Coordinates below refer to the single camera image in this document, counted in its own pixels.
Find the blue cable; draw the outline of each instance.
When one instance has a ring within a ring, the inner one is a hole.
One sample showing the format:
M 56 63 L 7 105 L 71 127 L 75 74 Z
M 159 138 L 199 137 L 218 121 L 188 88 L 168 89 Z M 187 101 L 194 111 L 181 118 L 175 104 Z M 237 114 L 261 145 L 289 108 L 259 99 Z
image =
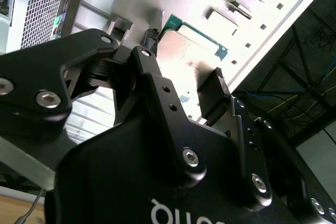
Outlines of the blue cable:
M 249 94 L 252 97 L 256 97 L 256 98 L 263 98 L 263 97 L 271 97 L 270 95 L 266 95 L 266 94 L 262 94 L 262 95 L 256 95 L 256 94 L 252 94 L 246 90 L 242 90 L 242 92 L 245 92 L 247 94 Z

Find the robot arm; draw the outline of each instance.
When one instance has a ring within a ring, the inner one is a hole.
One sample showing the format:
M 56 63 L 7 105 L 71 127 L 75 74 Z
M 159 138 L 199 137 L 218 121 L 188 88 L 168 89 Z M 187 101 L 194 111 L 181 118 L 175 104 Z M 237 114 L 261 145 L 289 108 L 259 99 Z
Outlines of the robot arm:
M 0 57 L 0 161 L 48 190 L 47 224 L 336 223 L 334 202 L 220 69 L 188 119 L 155 54 L 90 29 Z M 71 103 L 112 88 L 115 126 L 76 146 Z

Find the wall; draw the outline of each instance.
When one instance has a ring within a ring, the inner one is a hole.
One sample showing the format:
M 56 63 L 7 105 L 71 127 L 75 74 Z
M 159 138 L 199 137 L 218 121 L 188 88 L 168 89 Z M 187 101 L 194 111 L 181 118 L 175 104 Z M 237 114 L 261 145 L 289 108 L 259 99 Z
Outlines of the wall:
M 336 122 L 325 128 L 336 139 Z M 297 150 L 327 193 L 336 202 L 336 145 L 321 131 L 301 144 Z

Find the black cable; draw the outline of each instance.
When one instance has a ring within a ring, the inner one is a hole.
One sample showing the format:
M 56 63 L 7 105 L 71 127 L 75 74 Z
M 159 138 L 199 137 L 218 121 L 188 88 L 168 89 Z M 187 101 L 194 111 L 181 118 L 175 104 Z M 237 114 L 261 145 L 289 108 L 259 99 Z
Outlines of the black cable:
M 34 211 L 37 203 L 38 203 L 38 200 L 40 199 L 40 197 L 42 196 L 43 194 L 43 189 L 40 191 L 40 193 L 37 195 L 36 199 L 34 200 L 34 203 L 32 204 L 31 208 L 28 210 L 28 212 L 26 212 L 25 215 L 19 217 L 17 219 L 17 221 L 14 223 L 14 224 L 24 224 L 27 220 L 27 218 L 32 214 L 32 212 Z
M 292 104 L 292 103 L 290 103 L 289 101 L 286 101 L 285 99 L 283 99 L 283 98 L 281 98 L 281 97 L 279 97 L 279 96 L 277 96 L 277 95 L 274 95 L 274 94 L 268 94 L 267 96 L 268 96 L 268 97 L 275 97 L 275 98 L 278 98 L 278 99 L 280 99 L 280 100 L 282 100 L 282 101 L 284 101 L 284 102 L 287 102 L 288 104 L 290 104 L 290 105 L 292 105 L 293 107 L 295 107 L 295 108 L 297 108 L 298 110 L 300 110 L 302 113 L 304 113 L 304 114 L 305 114 L 306 116 L 308 116 L 310 119 L 313 119 L 313 120 L 314 120 L 314 118 L 313 118 L 311 115 L 309 115 L 306 111 L 304 111 L 302 108 L 296 106 L 295 104 Z M 331 139 L 331 141 L 336 145 L 336 141 L 335 141 L 335 139 L 328 133 L 328 131 L 326 131 L 325 128 L 322 128 L 322 129 L 323 129 L 323 131 L 328 135 L 328 137 Z

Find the white cable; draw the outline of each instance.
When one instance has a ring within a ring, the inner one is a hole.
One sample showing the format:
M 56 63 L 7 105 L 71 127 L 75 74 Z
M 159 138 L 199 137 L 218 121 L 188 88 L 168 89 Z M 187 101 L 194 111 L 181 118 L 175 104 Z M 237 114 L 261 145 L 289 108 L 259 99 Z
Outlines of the white cable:
M 333 90 L 334 88 L 336 88 L 336 85 L 327 89 L 322 95 L 326 94 L 327 92 L 329 92 L 330 90 Z M 285 119 L 284 121 L 290 121 L 290 120 L 293 120 L 293 119 L 296 119 L 296 118 L 299 118 L 303 115 L 305 115 L 308 111 L 311 110 L 312 107 L 314 107 L 314 105 L 317 103 L 317 101 L 314 101 L 314 103 L 305 111 L 305 113 L 302 113 L 302 114 L 299 114 L 297 116 L 294 116 L 293 118 L 288 118 L 288 119 Z

